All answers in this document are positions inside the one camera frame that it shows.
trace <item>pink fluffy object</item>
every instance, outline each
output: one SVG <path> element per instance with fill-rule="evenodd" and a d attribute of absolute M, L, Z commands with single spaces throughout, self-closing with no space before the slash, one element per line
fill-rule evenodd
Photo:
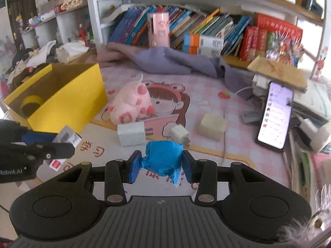
<path fill-rule="evenodd" d="M 154 113 L 151 96 L 141 81 L 142 77 L 138 81 L 127 83 L 108 106 L 113 124 L 135 122 L 137 118 L 142 119 Z"/>

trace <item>purple cloth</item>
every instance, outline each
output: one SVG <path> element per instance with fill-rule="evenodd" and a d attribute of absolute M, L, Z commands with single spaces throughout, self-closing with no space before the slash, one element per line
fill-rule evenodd
<path fill-rule="evenodd" d="M 204 55 L 190 55 L 168 47 L 142 49 L 131 45 L 109 43 L 98 49 L 97 61 L 129 59 L 135 67 L 152 74 L 181 75 L 201 72 L 213 78 L 224 78 L 233 93 L 252 85 L 254 73 L 232 68 L 222 57 L 208 58 Z M 244 99 L 253 95 L 248 89 L 238 94 Z"/>

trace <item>pink thermos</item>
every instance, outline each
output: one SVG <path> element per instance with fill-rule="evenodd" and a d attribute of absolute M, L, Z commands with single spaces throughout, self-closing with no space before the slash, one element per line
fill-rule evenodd
<path fill-rule="evenodd" d="M 149 47 L 170 47 L 169 13 L 149 13 L 147 14 L 147 21 Z"/>

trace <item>open yellow cardboard box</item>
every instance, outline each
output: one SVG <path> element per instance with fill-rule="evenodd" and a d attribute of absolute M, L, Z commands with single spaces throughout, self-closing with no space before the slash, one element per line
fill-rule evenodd
<path fill-rule="evenodd" d="M 27 101 L 38 104 L 29 116 L 22 111 Z M 107 101 L 99 65 L 82 63 L 46 66 L 14 90 L 4 103 L 22 126 L 59 133 L 68 125 L 79 133 Z"/>

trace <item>beige cube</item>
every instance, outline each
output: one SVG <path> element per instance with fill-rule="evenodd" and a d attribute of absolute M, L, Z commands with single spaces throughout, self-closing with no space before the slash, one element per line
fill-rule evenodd
<path fill-rule="evenodd" d="M 228 121 L 220 115 L 206 113 L 200 122 L 198 134 L 219 141 L 223 137 L 227 124 Z"/>

